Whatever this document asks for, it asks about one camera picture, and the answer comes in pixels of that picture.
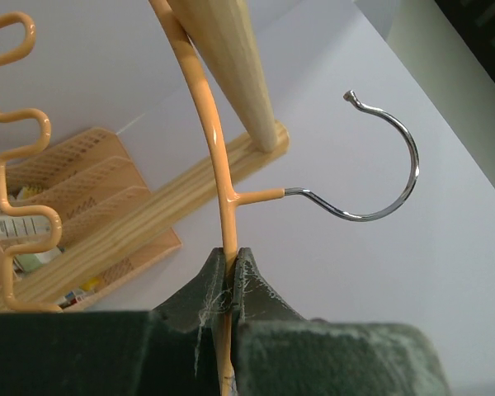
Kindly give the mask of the wooden hanger with metal hook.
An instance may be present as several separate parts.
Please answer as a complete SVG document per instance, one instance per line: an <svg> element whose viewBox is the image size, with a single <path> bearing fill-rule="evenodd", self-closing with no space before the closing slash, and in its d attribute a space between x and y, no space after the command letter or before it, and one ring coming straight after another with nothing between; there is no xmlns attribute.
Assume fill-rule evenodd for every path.
<svg viewBox="0 0 495 396"><path fill-rule="evenodd" d="M408 130L389 113L360 102L354 92L345 99L358 110L378 116L389 122L402 135L411 161L408 183L398 199L373 214L351 214L328 204L312 191L303 188L272 189L238 193L233 188L229 158L224 143L219 114L215 106L205 71L210 70L224 89L242 123L247 127L249 140L256 153L268 158L278 148L279 136L271 124L271 106L264 83L262 66L255 46L251 24L241 1L154 1L152 8L159 19L167 39L181 67L195 103L210 151L213 174L186 194L171 196L167 201L153 203L135 216L121 219L104 233L87 244L89 260L105 262L129 249L146 237L145 231L135 228L138 219L157 216L158 227L169 223L171 217L190 209L198 199L215 191L219 201L219 215L224 253L223 303L214 325L214 349L217 359L220 391L234 382L231 359L233 333L233 289L235 262L241 248L237 245L236 210L241 205L277 200L286 196L304 196L320 205L332 215L352 222L368 222L392 214L410 196L419 173L417 146ZM0 16L0 29L20 23L25 28L24 40L5 54L0 54L0 67L25 58L36 40L35 24L22 12ZM7 307L5 314L50 313L66 314L57 304L49 301L32 302L18 299L14 293L12 263L15 256L28 252L44 252L54 248L62 235L62 222L58 213L46 205L13 206L7 195L6 165L9 160L42 152L49 144L51 126L47 115L35 108L3 113L0 122L9 123L34 119L40 127L40 137L30 145L6 151L0 155L0 208L10 216L39 215L50 224L47 238L32 244L19 244L7 248L3 259L2 292Z"/></svg>

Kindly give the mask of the peach plastic file organizer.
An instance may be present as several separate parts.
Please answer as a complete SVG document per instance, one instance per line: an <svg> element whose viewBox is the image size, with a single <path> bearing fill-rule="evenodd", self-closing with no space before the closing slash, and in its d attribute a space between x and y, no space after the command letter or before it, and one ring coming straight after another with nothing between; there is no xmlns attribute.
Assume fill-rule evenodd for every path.
<svg viewBox="0 0 495 396"><path fill-rule="evenodd" d="M97 127L86 130L26 161L7 167L12 203L47 205L63 222L62 249L70 248L113 219L130 212L152 193L117 135ZM34 237L25 221L0 224L0 310L5 248ZM82 311L182 247L173 229L161 233L123 260L96 274L60 301Z"/></svg>

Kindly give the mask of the wooden clothes rack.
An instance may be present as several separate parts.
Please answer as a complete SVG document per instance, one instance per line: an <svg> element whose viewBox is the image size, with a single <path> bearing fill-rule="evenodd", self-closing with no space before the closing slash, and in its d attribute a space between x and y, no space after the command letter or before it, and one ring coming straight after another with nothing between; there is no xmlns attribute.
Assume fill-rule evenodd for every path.
<svg viewBox="0 0 495 396"><path fill-rule="evenodd" d="M151 11L151 16L145 21L154 25L162 36L161 50L174 62L173 69L182 77L186 87L186 103L176 107L174 118L191 116L196 128L192 132L176 134L167 124L170 115L162 115L158 119L157 128L146 126L142 117L136 117L128 125L127 136L121 138L115 133L152 195L130 212L113 219L70 248L62 249L58 242L55 247L44 252L28 252L15 256L12 263L12 279L14 293L18 299L32 302L49 301L61 308L59 301L69 291L89 282L96 274L136 252L161 233L173 229L175 223L211 201L216 204L218 211L218 240L219 244L223 245L218 196L212 191L208 196L198 199L184 213L171 217L165 226L156 225L156 215L138 219L135 228L146 232L145 239L117 256L105 262L89 260L86 257L87 244L121 219L135 216L149 205L167 201L171 196L186 194L213 174L210 151L195 103L173 49L152 8L152 2L154 1L144 3ZM59 10L59 3L51 2L51 12L61 25L57 42L41 64L32 64L27 75L21 75L22 62L34 53L36 41L44 32L30 16L27 2L18 2L13 8L8 8L4 1L0 1L0 16L10 12L25 13L34 22L36 31L32 51L25 58L0 67L0 111L7 113L35 108L44 112L50 122L51 136L48 146L42 152L86 130L99 127L87 125L87 111L92 111L95 116L105 120L122 119L132 110L132 100L137 90L150 88L149 80L138 76L139 69L136 64L124 68L121 56L117 56L114 62L102 60L101 42L94 36L95 27L106 22L105 11L112 10L117 11L119 20L109 30L108 42L117 45L124 38L138 38L144 30L144 24L138 21L134 6L134 2L131 1L123 5L115 1L71 2L72 8L78 9L82 16L89 17L89 22L84 22L81 18L66 18ZM20 23L0 29L0 54L15 49L24 37L25 28ZM279 136L278 148L268 158L263 158L256 153L255 144L249 140L247 127L242 123L215 76L210 70L206 70L205 77L219 114L233 188L238 193L246 193L238 191L236 184L285 154L290 145L288 131L274 117L271 108L271 124ZM0 122L0 155L33 144L39 137L40 127L34 119ZM22 163L40 153L9 160L6 165L6 179L8 166ZM13 219L14 223L27 222L35 235L29 242L10 246L38 243L50 233L50 222L45 217L13 217L5 214L1 208L0 214Z"/></svg>

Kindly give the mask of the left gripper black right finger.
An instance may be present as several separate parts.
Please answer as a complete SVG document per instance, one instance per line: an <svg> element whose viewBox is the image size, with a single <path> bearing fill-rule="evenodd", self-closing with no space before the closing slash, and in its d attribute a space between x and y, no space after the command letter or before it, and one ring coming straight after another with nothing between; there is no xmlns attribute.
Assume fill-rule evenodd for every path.
<svg viewBox="0 0 495 396"><path fill-rule="evenodd" d="M450 395L438 354L403 323L306 319L239 250L231 359L241 395Z"/></svg>

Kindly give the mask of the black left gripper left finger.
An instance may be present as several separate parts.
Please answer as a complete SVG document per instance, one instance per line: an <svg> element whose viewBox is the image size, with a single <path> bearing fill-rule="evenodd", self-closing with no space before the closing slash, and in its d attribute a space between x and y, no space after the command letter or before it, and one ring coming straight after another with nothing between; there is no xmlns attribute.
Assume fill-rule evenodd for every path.
<svg viewBox="0 0 495 396"><path fill-rule="evenodd" d="M0 395L217 395L224 253L157 308L0 313Z"/></svg>

